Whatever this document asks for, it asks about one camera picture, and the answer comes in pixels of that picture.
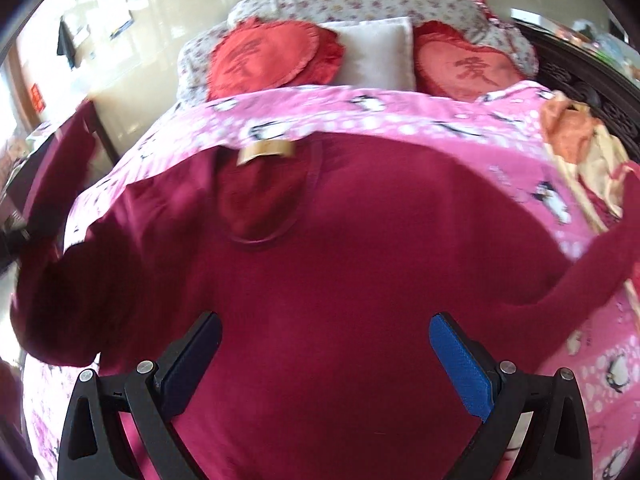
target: floral headboard cover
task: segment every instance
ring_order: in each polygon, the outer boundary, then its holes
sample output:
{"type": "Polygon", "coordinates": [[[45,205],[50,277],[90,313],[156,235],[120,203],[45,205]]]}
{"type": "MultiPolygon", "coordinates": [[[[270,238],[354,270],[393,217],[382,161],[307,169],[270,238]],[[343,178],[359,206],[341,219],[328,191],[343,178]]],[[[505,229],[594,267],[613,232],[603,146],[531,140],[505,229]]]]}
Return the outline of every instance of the floral headboard cover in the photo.
{"type": "Polygon", "coordinates": [[[213,47],[239,22],[258,16],[264,20],[334,22],[381,20],[410,16],[414,25],[439,20],[464,33],[471,43],[507,53],[528,77],[538,72],[535,51],[519,30],[489,23],[473,0],[243,0],[226,23],[188,41],[178,57],[178,101],[191,107],[207,99],[207,69],[213,47]]]}

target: beige tiled wall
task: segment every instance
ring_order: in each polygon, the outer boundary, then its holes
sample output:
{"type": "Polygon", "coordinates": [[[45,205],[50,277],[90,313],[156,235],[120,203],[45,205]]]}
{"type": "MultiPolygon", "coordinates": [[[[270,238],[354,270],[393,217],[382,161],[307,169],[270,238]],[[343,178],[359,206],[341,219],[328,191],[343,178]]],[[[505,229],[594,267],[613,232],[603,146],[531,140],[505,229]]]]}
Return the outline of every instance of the beige tiled wall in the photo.
{"type": "MultiPolygon", "coordinates": [[[[224,20],[238,0],[128,1],[134,23],[114,40],[109,40],[101,27],[95,0],[77,0],[65,9],[65,17],[73,27],[89,25],[91,30],[89,39],[79,48],[83,83],[76,86],[90,88],[102,121],[120,152],[130,148],[174,103],[176,59],[181,46],[224,20]]],[[[505,16],[511,7],[517,7],[569,25],[576,18],[601,25],[607,20],[607,9],[600,0],[489,1],[505,16]]]]}

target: silver screw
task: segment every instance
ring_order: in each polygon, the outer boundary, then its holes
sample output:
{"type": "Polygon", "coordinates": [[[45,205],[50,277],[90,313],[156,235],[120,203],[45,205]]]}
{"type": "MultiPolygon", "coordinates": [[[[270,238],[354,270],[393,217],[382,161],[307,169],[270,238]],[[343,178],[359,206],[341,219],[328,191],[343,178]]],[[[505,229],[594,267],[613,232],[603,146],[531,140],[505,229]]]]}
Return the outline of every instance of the silver screw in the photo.
{"type": "Polygon", "coordinates": [[[141,363],[138,363],[138,366],[136,367],[136,371],[139,374],[148,374],[153,369],[154,364],[152,361],[142,361],[141,363]]]}
{"type": "Polygon", "coordinates": [[[569,368],[560,368],[560,377],[562,377],[565,381],[573,381],[574,373],[569,370],[569,368]]]}
{"type": "Polygon", "coordinates": [[[507,375],[511,375],[516,373],[517,368],[516,365],[511,361],[502,361],[500,363],[500,370],[502,370],[507,375]]]}
{"type": "Polygon", "coordinates": [[[90,381],[93,376],[94,376],[93,370],[82,370],[80,372],[80,381],[82,383],[85,383],[87,381],[90,381]]]}

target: carved wooden headboard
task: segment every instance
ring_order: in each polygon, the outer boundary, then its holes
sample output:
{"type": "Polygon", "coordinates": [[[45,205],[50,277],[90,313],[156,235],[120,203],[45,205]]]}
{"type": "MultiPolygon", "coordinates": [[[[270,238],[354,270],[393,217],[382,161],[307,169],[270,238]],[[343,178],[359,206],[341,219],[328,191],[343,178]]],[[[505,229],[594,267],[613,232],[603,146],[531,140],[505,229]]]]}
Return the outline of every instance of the carved wooden headboard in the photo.
{"type": "Polygon", "coordinates": [[[518,23],[540,58],[538,82],[587,103],[640,162],[640,89],[613,68],[555,36],[518,23]]]}

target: blue gripper pad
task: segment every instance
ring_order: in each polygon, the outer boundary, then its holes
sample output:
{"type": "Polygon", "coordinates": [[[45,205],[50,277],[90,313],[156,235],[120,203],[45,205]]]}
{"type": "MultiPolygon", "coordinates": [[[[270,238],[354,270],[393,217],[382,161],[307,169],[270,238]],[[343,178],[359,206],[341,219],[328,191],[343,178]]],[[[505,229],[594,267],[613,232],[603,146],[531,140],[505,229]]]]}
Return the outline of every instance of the blue gripper pad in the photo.
{"type": "Polygon", "coordinates": [[[492,383],[442,314],[431,318],[429,340],[466,410],[485,422],[494,408],[492,383]]]}

